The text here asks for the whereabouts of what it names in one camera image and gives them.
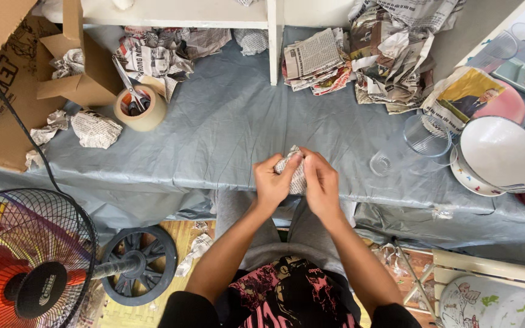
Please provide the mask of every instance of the pink bowl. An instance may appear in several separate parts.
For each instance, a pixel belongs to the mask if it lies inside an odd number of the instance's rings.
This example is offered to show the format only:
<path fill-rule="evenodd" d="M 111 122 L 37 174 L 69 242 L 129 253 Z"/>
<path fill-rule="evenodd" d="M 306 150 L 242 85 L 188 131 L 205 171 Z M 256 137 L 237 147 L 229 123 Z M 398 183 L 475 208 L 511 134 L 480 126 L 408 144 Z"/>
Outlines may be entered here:
<path fill-rule="evenodd" d="M 498 82 L 506 89 L 496 99 L 490 101 L 484 108 L 473 114 L 471 118 L 495 115 L 521 124 L 525 116 L 524 101 L 513 86 L 502 80 L 498 80 Z"/>

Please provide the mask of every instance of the clear glass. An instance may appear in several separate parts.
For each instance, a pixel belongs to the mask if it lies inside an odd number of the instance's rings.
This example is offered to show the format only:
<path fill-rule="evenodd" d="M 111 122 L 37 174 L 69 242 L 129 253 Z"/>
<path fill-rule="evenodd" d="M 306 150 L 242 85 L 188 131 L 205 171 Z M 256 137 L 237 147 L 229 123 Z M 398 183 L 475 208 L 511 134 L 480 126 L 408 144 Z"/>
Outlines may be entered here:
<path fill-rule="evenodd" d="M 449 150 L 451 137 L 447 126 L 433 116 L 414 115 L 404 122 L 370 160 L 370 169 L 378 176 L 409 169 L 423 159 L 437 158 Z"/>
<path fill-rule="evenodd" d="M 515 23 L 510 29 L 518 46 L 518 52 L 525 49 L 525 23 Z"/>
<path fill-rule="evenodd" d="M 451 144 L 446 153 L 439 157 L 425 158 L 420 160 L 418 163 L 410 169 L 410 172 L 416 175 L 426 175 L 427 173 L 437 172 L 440 169 L 446 168 L 457 161 L 457 157 L 454 156 L 451 160 L 451 152 L 455 148 L 455 145 Z"/>
<path fill-rule="evenodd" d="M 465 66 L 480 68 L 491 73 L 507 60 L 514 58 L 517 52 L 518 44 L 514 35 L 502 31 Z"/>

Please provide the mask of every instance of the fan grille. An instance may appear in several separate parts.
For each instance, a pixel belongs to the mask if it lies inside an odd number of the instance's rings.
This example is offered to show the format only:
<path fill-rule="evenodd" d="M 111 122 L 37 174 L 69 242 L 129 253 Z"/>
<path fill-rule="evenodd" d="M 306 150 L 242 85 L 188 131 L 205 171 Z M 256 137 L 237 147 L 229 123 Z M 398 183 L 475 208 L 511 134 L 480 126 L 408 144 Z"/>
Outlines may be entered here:
<path fill-rule="evenodd" d="M 97 239 L 88 214 L 72 198 L 45 189 L 0 191 L 0 327 L 66 326 L 88 288 Z M 68 272 L 60 299 L 40 317 L 19 317 L 5 287 L 16 275 L 50 261 Z"/>

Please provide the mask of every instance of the shelf leg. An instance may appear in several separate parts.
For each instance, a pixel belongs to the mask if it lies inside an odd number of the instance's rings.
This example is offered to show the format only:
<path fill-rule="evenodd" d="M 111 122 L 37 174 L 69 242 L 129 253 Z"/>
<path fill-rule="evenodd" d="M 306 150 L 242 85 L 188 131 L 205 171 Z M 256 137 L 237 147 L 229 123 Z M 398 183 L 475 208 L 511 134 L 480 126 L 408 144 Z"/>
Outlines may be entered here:
<path fill-rule="evenodd" d="M 281 68 L 281 53 L 283 52 L 283 0 L 266 0 L 268 15 L 268 58 L 271 72 L 271 85 L 275 86 Z"/>

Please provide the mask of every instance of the man in suit photo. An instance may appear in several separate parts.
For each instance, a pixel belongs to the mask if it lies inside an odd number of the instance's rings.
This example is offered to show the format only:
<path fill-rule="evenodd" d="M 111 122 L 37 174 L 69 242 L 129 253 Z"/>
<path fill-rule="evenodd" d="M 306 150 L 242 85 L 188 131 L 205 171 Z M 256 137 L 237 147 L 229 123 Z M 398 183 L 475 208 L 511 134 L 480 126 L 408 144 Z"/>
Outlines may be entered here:
<path fill-rule="evenodd" d="M 471 118 L 478 110 L 485 107 L 488 101 L 495 99 L 499 95 L 499 90 L 495 88 L 487 89 L 479 97 L 477 96 L 464 96 L 451 101 L 451 104 L 459 109 L 463 115 Z"/>

